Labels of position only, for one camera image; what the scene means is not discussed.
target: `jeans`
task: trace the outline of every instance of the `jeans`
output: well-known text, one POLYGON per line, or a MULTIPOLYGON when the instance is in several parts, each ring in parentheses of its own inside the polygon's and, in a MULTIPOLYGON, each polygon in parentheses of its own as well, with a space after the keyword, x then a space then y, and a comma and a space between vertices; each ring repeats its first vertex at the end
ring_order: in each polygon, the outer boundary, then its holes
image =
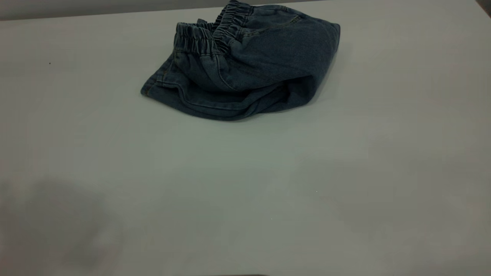
POLYGON ((239 120, 307 104, 340 26, 280 5, 236 0, 216 22, 178 23, 174 50, 141 93, 184 113, 239 120))

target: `elastic waistband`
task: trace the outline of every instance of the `elastic waistband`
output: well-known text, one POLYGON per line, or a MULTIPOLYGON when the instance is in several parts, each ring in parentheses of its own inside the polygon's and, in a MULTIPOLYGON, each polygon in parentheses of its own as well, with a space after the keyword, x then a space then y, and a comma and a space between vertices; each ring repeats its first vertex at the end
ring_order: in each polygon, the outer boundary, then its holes
POLYGON ((226 54, 254 7, 231 0, 214 23, 178 23, 174 38, 177 52, 200 55, 226 54))

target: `seam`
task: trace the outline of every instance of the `seam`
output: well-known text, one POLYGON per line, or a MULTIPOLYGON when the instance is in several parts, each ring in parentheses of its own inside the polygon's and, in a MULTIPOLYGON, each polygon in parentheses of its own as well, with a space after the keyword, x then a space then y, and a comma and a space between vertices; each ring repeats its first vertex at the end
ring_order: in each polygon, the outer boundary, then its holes
POLYGON ((269 27, 269 28, 258 30, 258 31, 254 31, 254 32, 244 33, 243 34, 243 37, 250 37, 250 36, 258 35, 258 34, 261 34, 261 33, 265 32, 265 31, 267 31, 267 30, 270 30, 270 29, 283 28, 283 27, 286 27, 286 26, 289 26, 291 24, 294 24, 294 23, 298 22, 300 19, 301 19, 301 16, 300 15, 297 15, 297 16, 295 16, 288 23, 285 23, 285 24, 282 24, 282 25, 273 26, 273 27, 269 27))
MULTIPOLYGON (((183 53, 183 54, 192 54, 196 55, 198 53, 193 53, 193 52, 186 52, 186 51, 180 51, 180 50, 174 50, 176 53, 183 53)), ((211 53, 211 54, 199 54, 199 56, 206 56, 206 55, 224 55, 222 53, 211 53)))
POLYGON ((221 81, 226 85, 228 86, 228 88, 232 89, 233 91, 236 91, 236 92, 240 92, 239 90, 237 89, 234 89, 233 87, 231 87, 224 79, 223 77, 221 76, 221 73, 220 73, 220 62, 218 60, 218 56, 215 56, 215 60, 217 61, 217 66, 218 66, 218 76, 220 76, 220 79, 221 81))

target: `white surface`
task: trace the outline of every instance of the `white surface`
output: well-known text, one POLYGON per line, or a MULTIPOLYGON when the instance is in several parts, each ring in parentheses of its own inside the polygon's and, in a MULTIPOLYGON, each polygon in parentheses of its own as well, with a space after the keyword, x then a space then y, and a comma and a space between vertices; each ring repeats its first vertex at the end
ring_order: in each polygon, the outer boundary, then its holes
MULTIPOLYGON (((306 0, 244 0, 276 4, 306 0)), ((228 0, 0 0, 0 20, 225 6, 228 0)))
POLYGON ((341 25, 329 80, 240 122, 139 93, 176 23, 219 8, 0 22, 2 178, 106 194, 119 276, 489 275, 491 20, 462 0, 287 6, 341 25))

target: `pocket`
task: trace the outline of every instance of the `pocket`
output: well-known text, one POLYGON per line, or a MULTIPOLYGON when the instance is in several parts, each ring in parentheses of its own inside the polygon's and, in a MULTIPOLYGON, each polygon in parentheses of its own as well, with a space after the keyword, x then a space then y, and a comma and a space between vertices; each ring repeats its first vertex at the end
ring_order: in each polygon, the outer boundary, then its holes
POLYGON ((297 15, 291 21, 289 21, 287 23, 283 23, 283 24, 280 24, 280 25, 274 25, 274 26, 271 26, 271 27, 268 27, 268 28, 258 29, 258 30, 251 31, 251 32, 244 32, 244 33, 242 33, 242 37, 251 37, 251 36, 259 35, 261 33, 264 33, 266 31, 269 31, 269 30, 278 29, 278 28, 284 28, 284 27, 287 27, 289 25, 292 25, 292 24, 297 23, 300 19, 301 19, 301 16, 300 15, 297 15))

